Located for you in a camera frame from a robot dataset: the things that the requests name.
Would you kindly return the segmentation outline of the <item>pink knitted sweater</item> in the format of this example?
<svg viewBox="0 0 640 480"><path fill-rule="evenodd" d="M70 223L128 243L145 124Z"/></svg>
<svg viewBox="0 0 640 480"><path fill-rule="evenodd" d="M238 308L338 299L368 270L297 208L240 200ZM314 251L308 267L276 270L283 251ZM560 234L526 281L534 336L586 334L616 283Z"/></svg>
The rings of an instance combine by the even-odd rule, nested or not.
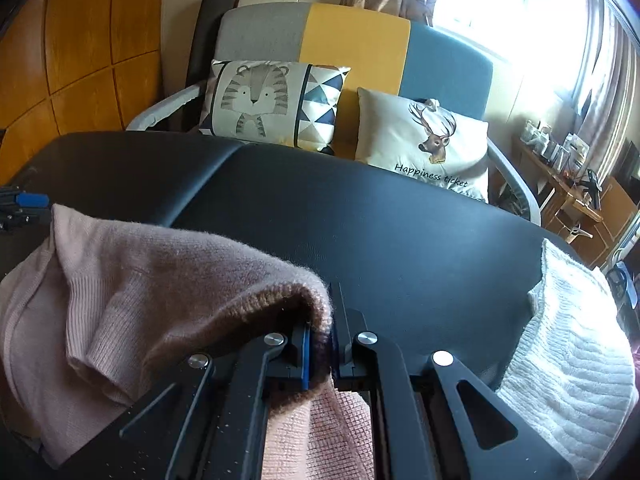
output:
<svg viewBox="0 0 640 480"><path fill-rule="evenodd" d="M48 238L1 283L9 425L62 464L191 352L301 322L323 358L332 304L307 269L222 236L56 205Z"/></svg>

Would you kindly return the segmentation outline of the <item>cream knitted sweater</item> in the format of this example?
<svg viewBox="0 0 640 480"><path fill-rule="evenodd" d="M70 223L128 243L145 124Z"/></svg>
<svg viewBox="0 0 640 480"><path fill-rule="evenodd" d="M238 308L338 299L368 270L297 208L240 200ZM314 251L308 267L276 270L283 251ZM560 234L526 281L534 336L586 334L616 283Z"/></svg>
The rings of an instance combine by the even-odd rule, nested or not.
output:
<svg viewBox="0 0 640 480"><path fill-rule="evenodd" d="M544 240L533 316L497 390L575 469L590 478L639 400L627 336L600 270Z"/></svg>

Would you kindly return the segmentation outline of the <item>wooden side table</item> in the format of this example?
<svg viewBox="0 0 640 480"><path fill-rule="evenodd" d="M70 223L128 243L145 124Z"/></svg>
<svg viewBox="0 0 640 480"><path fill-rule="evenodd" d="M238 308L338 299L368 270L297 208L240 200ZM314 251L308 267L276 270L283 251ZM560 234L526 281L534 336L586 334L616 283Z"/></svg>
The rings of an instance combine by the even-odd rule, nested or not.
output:
<svg viewBox="0 0 640 480"><path fill-rule="evenodd" d="M612 209L606 184L600 196L600 208L583 186L569 185L562 174L548 166L520 139L512 142L513 155L520 168L534 173L534 196L541 212L541 225L573 247L590 268L604 266L613 250L619 228L611 229Z"/></svg>

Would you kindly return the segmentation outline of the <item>wooden cabinet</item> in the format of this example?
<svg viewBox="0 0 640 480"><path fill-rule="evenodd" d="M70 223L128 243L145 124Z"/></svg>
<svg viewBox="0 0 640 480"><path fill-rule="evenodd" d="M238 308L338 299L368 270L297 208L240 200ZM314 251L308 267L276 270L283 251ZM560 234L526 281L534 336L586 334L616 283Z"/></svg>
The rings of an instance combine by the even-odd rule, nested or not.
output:
<svg viewBox="0 0 640 480"><path fill-rule="evenodd" d="M623 187L614 177L608 177L601 194L600 221L589 219L587 223L588 231L593 235L587 257L591 269L603 266L613 255L637 212L638 206Z"/></svg>

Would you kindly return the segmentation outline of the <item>black rolled mat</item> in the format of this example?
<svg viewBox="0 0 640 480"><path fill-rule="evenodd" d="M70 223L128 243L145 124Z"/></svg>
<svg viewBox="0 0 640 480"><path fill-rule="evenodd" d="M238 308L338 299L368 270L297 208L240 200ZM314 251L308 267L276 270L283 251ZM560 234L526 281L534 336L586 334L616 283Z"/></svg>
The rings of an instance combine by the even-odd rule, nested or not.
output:
<svg viewBox="0 0 640 480"><path fill-rule="evenodd" d="M237 5L236 0L201 1L186 69L186 86L191 87L195 84L200 93L182 108L181 129L183 131L193 130L200 119L210 63L216 51L221 21L224 14Z"/></svg>

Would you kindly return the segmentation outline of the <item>deer print cushion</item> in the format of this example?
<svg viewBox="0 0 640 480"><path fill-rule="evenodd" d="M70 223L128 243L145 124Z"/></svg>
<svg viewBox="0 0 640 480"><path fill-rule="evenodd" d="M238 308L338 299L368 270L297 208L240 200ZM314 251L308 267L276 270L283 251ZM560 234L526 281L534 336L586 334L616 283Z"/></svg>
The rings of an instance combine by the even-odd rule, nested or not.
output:
<svg viewBox="0 0 640 480"><path fill-rule="evenodd" d="M355 159L369 166L488 201L488 123L360 88Z"/></svg>

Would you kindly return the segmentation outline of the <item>tiger print cushion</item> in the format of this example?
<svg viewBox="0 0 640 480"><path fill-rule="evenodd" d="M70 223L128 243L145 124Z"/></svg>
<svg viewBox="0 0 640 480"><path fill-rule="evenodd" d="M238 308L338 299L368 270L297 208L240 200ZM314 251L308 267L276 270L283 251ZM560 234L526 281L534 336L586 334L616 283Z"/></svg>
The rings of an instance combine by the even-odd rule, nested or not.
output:
<svg viewBox="0 0 640 480"><path fill-rule="evenodd" d="M213 60L198 131L329 153L349 72L347 66Z"/></svg>

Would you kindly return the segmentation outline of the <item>grey yellow blue sofa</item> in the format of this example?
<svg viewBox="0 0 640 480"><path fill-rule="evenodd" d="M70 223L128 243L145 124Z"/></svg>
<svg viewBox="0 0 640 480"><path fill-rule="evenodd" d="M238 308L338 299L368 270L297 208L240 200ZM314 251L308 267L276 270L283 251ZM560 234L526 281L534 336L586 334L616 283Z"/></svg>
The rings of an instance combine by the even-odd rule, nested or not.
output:
<svg viewBox="0 0 640 480"><path fill-rule="evenodd" d="M349 67L332 151L326 153L348 160L356 160L360 88L416 102L434 99L450 112L484 122L492 77L484 55L427 26L327 3L263 3L230 10L222 18L213 60ZM136 116L129 129L144 131L173 114L182 117L182 108L199 93L195 84L185 86ZM539 223L532 191L489 133L487 161L488 174L497 171L510 186L518 214Z"/></svg>

